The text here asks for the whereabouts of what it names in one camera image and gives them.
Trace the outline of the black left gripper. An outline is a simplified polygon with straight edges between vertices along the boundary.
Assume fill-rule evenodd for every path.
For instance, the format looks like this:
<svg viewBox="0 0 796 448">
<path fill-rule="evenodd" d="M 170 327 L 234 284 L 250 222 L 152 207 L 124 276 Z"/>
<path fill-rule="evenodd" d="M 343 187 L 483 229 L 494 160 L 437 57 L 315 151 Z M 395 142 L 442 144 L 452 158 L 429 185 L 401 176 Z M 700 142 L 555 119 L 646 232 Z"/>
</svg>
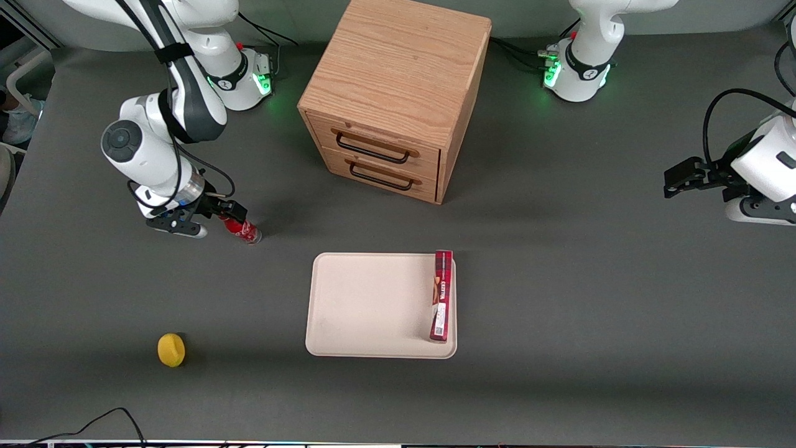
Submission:
<svg viewBox="0 0 796 448">
<path fill-rule="evenodd" d="M 705 162 L 700 157 L 689 157 L 679 162 L 677 168 L 664 172 L 664 197 L 673 198 L 684 191 L 696 189 L 702 179 L 708 176 L 708 188 L 724 187 L 723 199 L 747 197 L 758 193 L 751 187 L 734 168 L 731 162 L 747 151 L 753 140 L 754 133 L 747 133 L 734 141 L 725 150 L 724 155 L 713 160 L 710 156 L 708 134 L 703 134 L 703 150 Z"/>
</svg>

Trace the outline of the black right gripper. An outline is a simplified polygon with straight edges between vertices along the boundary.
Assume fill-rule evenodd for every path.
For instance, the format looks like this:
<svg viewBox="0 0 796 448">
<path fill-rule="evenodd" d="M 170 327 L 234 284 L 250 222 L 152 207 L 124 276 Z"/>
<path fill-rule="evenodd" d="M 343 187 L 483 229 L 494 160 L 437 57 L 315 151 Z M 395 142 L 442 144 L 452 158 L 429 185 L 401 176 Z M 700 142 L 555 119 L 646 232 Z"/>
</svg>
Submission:
<svg viewBox="0 0 796 448">
<path fill-rule="evenodd" d="M 217 216 L 225 225 L 235 220 L 246 220 L 248 210 L 236 201 L 226 200 L 205 191 L 196 201 L 195 213 L 207 219 Z"/>
</svg>

